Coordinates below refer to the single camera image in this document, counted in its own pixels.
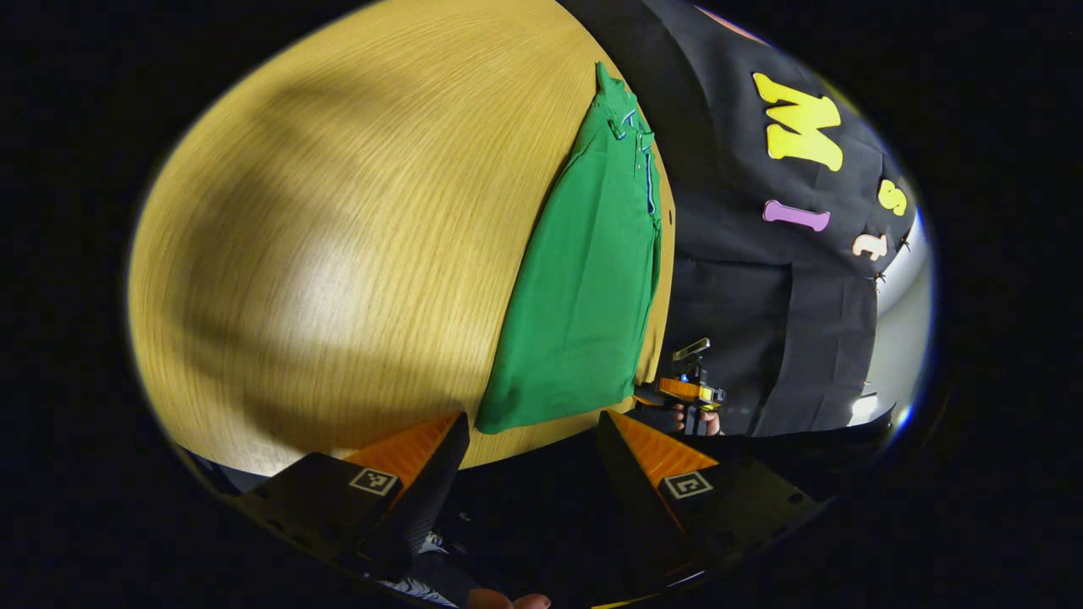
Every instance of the yellow foam letter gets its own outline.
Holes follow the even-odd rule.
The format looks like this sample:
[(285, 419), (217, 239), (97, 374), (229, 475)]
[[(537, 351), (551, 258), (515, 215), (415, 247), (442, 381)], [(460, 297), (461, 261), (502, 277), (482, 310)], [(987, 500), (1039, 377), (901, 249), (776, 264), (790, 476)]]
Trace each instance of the yellow foam letter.
[(876, 193), (876, 198), (884, 209), (890, 209), (896, 216), (906, 212), (906, 195), (895, 186), (891, 180), (880, 182), (880, 190)]
[(781, 100), (793, 104), (767, 111), (768, 116), (791, 129), (784, 129), (782, 125), (767, 127), (767, 154), (771, 158), (794, 156), (814, 160), (832, 171), (841, 169), (843, 150), (820, 132), (824, 127), (838, 127), (843, 124), (835, 102), (784, 87), (762, 74), (757, 73), (752, 77), (759, 96), (768, 103)]

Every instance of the black cloth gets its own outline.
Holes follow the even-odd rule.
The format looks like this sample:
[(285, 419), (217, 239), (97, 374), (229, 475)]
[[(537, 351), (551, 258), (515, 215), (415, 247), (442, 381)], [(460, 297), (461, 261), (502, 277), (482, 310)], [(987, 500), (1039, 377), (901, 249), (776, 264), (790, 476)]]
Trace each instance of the black cloth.
[[(876, 325), (875, 276), (915, 218), (917, 193), (850, 102), (800, 62), (721, 26), (683, 0), (559, 0), (639, 94), (677, 208), (673, 297), (663, 352), (704, 336), (708, 383), (726, 389), (728, 435), (845, 426), (860, 397)], [(843, 151), (820, 163), (767, 154), (774, 105), (753, 74), (835, 102)], [(902, 216), (877, 200), (880, 180), (906, 193)], [(764, 220), (775, 199), (830, 211), (822, 232)], [(875, 262), (861, 234), (887, 235)]]

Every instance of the finger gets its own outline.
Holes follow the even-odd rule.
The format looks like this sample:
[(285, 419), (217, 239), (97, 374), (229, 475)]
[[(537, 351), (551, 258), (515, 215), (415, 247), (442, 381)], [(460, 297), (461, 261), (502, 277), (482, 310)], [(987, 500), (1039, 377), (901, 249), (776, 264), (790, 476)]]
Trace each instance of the finger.
[(718, 436), (722, 422), (718, 419), (718, 413), (707, 413), (707, 436)]
[(549, 597), (544, 594), (527, 594), (516, 599), (514, 609), (549, 609)]
[(467, 609), (516, 609), (511, 599), (495, 589), (475, 587), (470, 591)]

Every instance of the black background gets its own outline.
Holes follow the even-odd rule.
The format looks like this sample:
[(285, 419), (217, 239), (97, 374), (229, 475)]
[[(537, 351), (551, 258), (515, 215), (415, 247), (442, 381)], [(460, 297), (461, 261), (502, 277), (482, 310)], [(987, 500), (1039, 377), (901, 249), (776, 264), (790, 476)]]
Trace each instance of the black background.
[[(207, 495), (144, 406), (122, 316), (139, 200), (164, 155), (231, 83), (357, 4), (4, 9), (8, 291), (29, 297), (10, 318), (5, 605), (388, 602)], [(1070, 604), (1075, 380), (1056, 366), (1079, 360), (1066, 288), (1081, 218), (1078, 187), (1074, 198), (1053, 187), (1083, 174), (1055, 146), (1078, 129), (1079, 68), (1067, 57), (1079, 11), (731, 4), (715, 10), (837, 82), (924, 191), (943, 262), (936, 394), (954, 392), (942, 416), (918, 411), (914, 429), (929, 433), (912, 435), (858, 496), (785, 552), (681, 602)]]

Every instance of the letter m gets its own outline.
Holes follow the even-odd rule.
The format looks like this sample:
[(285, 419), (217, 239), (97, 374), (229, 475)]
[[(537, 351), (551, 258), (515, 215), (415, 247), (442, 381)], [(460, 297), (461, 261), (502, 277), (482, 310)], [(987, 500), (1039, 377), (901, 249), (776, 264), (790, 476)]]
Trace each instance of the letter m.
[(782, 124), (767, 127), (767, 154), (771, 158), (793, 156), (814, 160), (832, 171), (841, 169), (843, 150), (820, 132), (825, 127), (843, 124), (835, 102), (784, 87), (762, 74), (753, 74), (752, 77), (759, 96), (768, 103), (783, 101), (791, 104), (767, 111), (767, 116)]

